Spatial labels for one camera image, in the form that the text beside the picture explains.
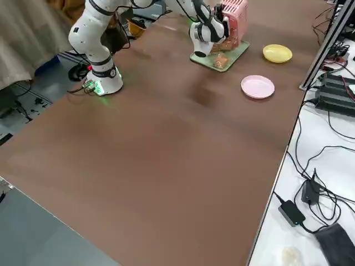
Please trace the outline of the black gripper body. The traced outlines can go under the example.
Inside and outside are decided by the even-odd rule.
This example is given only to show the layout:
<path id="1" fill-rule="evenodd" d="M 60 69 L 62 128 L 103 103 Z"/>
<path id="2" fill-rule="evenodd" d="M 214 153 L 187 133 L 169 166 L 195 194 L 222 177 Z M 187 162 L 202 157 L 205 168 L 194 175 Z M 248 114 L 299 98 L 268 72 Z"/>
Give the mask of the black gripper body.
<path id="1" fill-rule="evenodd" d="M 215 5 L 215 17 L 219 22 L 222 23 L 222 25 L 224 27 L 224 36 L 226 38 L 228 38 L 230 35 L 230 24 L 229 24 L 228 16 L 224 15 L 224 13 L 223 13 L 224 7 L 225 7 L 224 4 L 216 4 Z"/>

